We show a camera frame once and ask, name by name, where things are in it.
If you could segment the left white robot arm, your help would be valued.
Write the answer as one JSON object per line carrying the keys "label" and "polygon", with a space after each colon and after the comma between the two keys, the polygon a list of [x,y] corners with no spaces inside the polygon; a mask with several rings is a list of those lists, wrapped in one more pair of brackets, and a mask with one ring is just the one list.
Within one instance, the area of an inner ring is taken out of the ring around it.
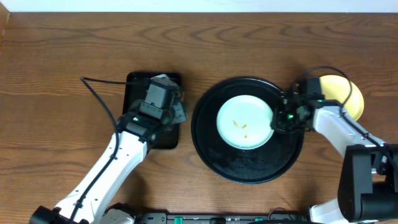
{"label": "left white robot arm", "polygon": [[151,83],[145,98],[113,122],[108,147],[77,187],[53,209],[40,206],[30,223],[100,223],[126,177],[158,137],[186,119],[181,86]]}

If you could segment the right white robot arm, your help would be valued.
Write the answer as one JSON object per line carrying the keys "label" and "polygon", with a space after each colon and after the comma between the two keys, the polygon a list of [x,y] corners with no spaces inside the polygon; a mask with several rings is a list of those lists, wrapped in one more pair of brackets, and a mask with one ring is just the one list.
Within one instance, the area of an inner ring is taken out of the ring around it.
{"label": "right white robot arm", "polygon": [[284,101],[274,109],[278,133],[324,136],[343,158],[337,198],[310,209],[312,222],[366,223],[397,218],[397,145],[374,137],[336,100]]}

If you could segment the yellow plate with sauce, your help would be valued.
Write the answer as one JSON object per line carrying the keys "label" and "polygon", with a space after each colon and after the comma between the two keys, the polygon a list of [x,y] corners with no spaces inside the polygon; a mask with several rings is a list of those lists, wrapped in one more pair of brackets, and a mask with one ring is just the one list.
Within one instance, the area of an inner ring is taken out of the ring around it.
{"label": "yellow plate with sauce", "polygon": [[340,103],[343,103],[351,90],[351,96],[345,103],[344,108],[357,121],[364,110],[364,98],[359,88],[353,82],[350,83],[349,85],[346,78],[338,75],[320,77],[322,94],[326,100],[338,100]]}

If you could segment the pale blue plate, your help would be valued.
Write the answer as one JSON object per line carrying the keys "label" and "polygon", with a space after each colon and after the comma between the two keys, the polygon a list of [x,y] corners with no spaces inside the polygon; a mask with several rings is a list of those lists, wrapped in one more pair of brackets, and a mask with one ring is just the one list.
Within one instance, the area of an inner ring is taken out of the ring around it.
{"label": "pale blue plate", "polygon": [[218,111],[216,127],[224,142],[241,150],[264,145],[272,137],[273,111],[262,99],[239,95],[226,101]]}

